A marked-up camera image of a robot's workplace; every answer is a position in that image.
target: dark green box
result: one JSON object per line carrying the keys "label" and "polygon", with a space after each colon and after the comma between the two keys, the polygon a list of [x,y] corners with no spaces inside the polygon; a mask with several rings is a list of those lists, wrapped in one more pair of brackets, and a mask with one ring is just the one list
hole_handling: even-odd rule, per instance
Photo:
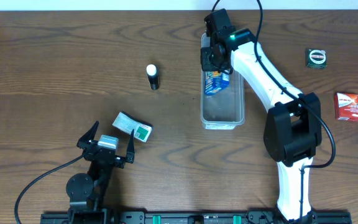
{"label": "dark green box", "polygon": [[327,55],[325,50],[306,49],[306,66],[310,68],[327,67]]}

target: white robotic arm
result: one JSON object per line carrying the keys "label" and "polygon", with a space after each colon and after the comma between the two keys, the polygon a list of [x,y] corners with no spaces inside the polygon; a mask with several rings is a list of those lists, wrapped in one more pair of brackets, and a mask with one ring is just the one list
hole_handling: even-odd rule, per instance
{"label": "white robotic arm", "polygon": [[[292,95],[298,96],[301,94],[302,92],[291,85],[267,59],[259,43],[257,47],[261,60],[277,81],[287,88]],[[239,72],[247,80],[264,104],[266,111],[273,108],[278,102],[285,104],[293,101],[288,95],[282,93],[281,89],[260,66],[255,57],[253,42],[242,44],[238,46],[237,50],[231,52],[231,65],[235,71]],[[283,162],[277,163],[280,183],[280,196],[277,201],[277,207],[287,220],[296,220],[300,217],[300,169],[302,166],[310,165],[312,161],[313,158],[304,158],[294,162],[292,167],[287,167]],[[311,210],[308,200],[309,169],[305,170],[304,178],[302,215],[306,216]]]}

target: wood grain surface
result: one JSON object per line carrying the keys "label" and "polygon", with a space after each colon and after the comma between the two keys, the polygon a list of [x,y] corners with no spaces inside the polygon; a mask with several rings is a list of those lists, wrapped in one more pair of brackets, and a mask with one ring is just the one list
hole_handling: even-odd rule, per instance
{"label": "wood grain surface", "polygon": [[[200,37],[207,11],[0,12],[0,223],[14,222],[14,202],[38,175],[79,156],[78,138],[98,120],[101,134],[129,136],[111,124],[125,111],[154,126],[135,142],[134,164],[114,171],[108,206],[148,211],[271,208],[276,163],[262,141],[266,112],[246,84],[246,121],[208,131],[200,120]],[[258,11],[230,11],[256,32]],[[358,223],[358,123],[334,119],[335,92],[358,93],[358,11],[266,11],[264,52],[304,93],[315,92],[334,134],[333,165],[312,170],[316,209],[349,210]],[[305,48],[324,49],[324,70],[305,67]],[[145,68],[160,69],[152,91]],[[328,160],[329,141],[315,164]],[[66,211],[67,180],[79,161],[37,184],[19,207],[23,223]]]}

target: red and white box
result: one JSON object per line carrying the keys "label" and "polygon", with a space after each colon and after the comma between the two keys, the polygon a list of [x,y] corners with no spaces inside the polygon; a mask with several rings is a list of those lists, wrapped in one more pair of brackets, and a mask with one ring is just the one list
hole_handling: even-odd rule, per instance
{"label": "red and white box", "polygon": [[358,121],[358,94],[336,93],[335,118],[344,121]]}

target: black cable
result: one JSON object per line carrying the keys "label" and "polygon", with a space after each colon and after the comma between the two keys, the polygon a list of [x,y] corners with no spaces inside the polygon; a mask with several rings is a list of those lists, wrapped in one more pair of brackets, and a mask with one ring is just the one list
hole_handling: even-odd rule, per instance
{"label": "black cable", "polygon": [[214,5],[214,7],[212,7],[212,11],[211,11],[211,12],[215,11],[215,7],[218,5],[219,1],[221,1],[221,0],[216,0],[216,3],[215,3],[215,5]]}
{"label": "black cable", "polygon": [[259,57],[258,51],[257,51],[257,44],[258,44],[258,38],[259,38],[259,33],[260,30],[262,28],[262,21],[264,18],[264,12],[262,9],[262,5],[260,3],[260,0],[256,0],[258,2],[259,5],[259,11],[260,11],[260,21],[259,21],[259,26],[258,26],[258,31],[256,33],[256,40],[255,40],[255,44],[254,44],[254,52],[255,52],[255,56],[257,61],[259,62],[260,66],[263,68],[263,70],[266,72],[266,74],[273,80],[273,82],[281,89],[281,91],[283,91],[283,93],[287,94],[289,97],[291,97],[293,100],[297,101],[302,107],[304,107],[306,110],[308,110],[309,113],[311,113],[323,126],[324,130],[327,132],[328,138],[329,138],[329,142],[331,143],[331,148],[332,148],[332,153],[331,153],[331,158],[329,158],[329,160],[325,163],[325,164],[320,164],[320,165],[307,165],[307,166],[302,166],[302,168],[300,169],[301,172],[301,199],[300,199],[300,223],[302,223],[302,212],[303,212],[303,176],[305,174],[305,169],[306,168],[325,168],[329,165],[331,165],[335,159],[335,153],[336,153],[336,147],[335,147],[335,141],[334,141],[334,136],[331,133],[331,131],[329,130],[327,124],[320,118],[320,116],[318,116],[313,109],[311,109],[307,104],[305,104],[303,101],[299,100],[296,96],[292,95],[289,91],[287,91],[287,88],[284,88],[275,78],[274,76],[267,70],[267,68],[265,67],[265,65],[263,64],[262,60]]}
{"label": "black cable", "polygon": [[17,223],[17,224],[22,224],[22,223],[20,222],[20,218],[19,218],[19,203],[20,203],[20,200],[22,199],[23,195],[25,194],[25,192],[26,192],[31,186],[33,186],[38,180],[44,178],[45,176],[47,176],[47,175],[49,175],[49,174],[51,174],[51,173],[53,173],[53,172],[55,172],[55,171],[58,171],[58,170],[60,170],[61,168],[64,168],[64,167],[66,167],[66,166],[69,166],[69,165],[75,163],[76,161],[82,159],[83,157],[84,157],[84,155],[80,155],[80,156],[78,156],[77,158],[73,159],[72,161],[67,162],[67,163],[65,163],[65,164],[63,164],[63,165],[61,165],[61,166],[58,166],[58,167],[56,167],[56,168],[54,168],[54,169],[52,169],[52,170],[50,170],[50,171],[48,171],[48,172],[42,174],[41,176],[35,178],[31,183],[29,183],[28,186],[26,186],[25,189],[23,189],[22,193],[20,193],[20,195],[18,196],[18,198],[17,198],[17,200],[16,200],[16,203],[15,203],[15,212],[14,212],[14,213],[15,213],[16,223]]}

